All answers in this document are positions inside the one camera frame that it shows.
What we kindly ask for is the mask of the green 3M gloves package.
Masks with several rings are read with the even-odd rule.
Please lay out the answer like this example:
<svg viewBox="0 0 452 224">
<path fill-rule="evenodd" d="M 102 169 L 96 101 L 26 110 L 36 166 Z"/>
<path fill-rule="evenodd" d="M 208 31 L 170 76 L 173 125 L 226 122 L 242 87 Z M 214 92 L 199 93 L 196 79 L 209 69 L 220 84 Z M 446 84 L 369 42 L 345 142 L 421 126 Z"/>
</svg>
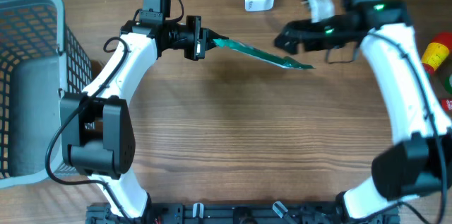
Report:
<svg viewBox="0 0 452 224">
<path fill-rule="evenodd" d="M 246 54 L 250 57 L 259 59 L 261 61 L 278 66 L 283 69 L 299 69 L 299 70 L 314 69 L 312 65 L 302 64 L 289 56 L 279 57 L 236 40 L 217 38 L 214 39 L 213 42 L 218 47 L 221 48 L 227 47 L 236 52 L 241 52 L 242 54 Z"/>
</svg>

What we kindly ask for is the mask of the red sriracha sauce bottle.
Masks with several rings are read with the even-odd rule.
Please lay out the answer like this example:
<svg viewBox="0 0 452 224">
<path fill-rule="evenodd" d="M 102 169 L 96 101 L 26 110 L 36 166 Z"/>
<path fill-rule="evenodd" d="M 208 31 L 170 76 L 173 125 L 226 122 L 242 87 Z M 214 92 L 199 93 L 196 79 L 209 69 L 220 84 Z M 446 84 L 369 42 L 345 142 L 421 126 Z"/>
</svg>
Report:
<svg viewBox="0 0 452 224">
<path fill-rule="evenodd" d="M 451 32 L 437 34 L 428 44 L 422 55 L 421 62 L 428 76 L 431 76 L 440 67 L 451 53 Z"/>
</svg>

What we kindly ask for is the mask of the green lid jar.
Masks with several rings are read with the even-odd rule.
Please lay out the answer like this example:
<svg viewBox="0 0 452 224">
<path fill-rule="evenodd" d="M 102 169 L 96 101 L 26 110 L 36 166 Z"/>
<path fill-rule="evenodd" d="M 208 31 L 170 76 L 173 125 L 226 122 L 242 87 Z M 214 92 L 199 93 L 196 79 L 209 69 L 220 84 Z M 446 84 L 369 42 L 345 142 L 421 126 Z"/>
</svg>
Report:
<svg viewBox="0 0 452 224">
<path fill-rule="evenodd" d="M 444 89 L 447 93 L 452 94 L 452 75 L 445 77 L 443 81 Z"/>
</svg>

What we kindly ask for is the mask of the red candy bar wrapper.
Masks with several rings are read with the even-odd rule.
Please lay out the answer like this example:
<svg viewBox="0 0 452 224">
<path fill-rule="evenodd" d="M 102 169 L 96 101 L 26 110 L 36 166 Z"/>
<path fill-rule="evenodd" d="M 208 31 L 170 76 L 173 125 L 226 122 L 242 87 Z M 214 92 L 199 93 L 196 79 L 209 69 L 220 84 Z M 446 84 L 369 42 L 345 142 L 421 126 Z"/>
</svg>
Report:
<svg viewBox="0 0 452 224">
<path fill-rule="evenodd" d="M 440 103 L 446 112 L 452 111 L 452 99 L 440 99 Z"/>
</svg>

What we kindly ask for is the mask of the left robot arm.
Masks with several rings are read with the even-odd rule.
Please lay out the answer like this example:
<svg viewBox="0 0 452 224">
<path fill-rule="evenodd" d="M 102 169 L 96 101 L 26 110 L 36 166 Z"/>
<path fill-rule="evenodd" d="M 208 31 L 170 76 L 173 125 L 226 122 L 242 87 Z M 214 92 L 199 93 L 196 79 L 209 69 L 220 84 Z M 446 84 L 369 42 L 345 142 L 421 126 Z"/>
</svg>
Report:
<svg viewBox="0 0 452 224">
<path fill-rule="evenodd" d="M 104 69 L 81 93 L 67 93 L 60 102 L 61 153 L 66 165 L 97 184 L 118 223 L 151 223 L 149 194 L 131 167 L 136 141 L 129 103 L 146 71 L 166 49 L 181 49 L 197 61 L 221 36 L 201 27 L 199 16 L 184 24 L 165 19 L 129 20 L 116 37 L 117 48 Z"/>
</svg>

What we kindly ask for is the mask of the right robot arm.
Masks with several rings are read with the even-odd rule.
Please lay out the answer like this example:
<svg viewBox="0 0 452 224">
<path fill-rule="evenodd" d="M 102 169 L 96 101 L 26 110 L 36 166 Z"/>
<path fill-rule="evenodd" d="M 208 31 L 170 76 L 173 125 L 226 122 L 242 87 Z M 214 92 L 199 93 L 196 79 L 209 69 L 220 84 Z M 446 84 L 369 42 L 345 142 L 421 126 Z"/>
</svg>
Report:
<svg viewBox="0 0 452 224">
<path fill-rule="evenodd" d="M 445 211 L 451 187 L 451 119 L 437 100 L 400 0 L 364 1 L 343 15 L 289 22 L 275 38 L 290 54 L 356 42 L 374 72 L 390 118 L 393 145 L 375 157 L 371 176 L 340 195 L 345 219 L 362 221 L 422 196 L 440 193 Z"/>
</svg>

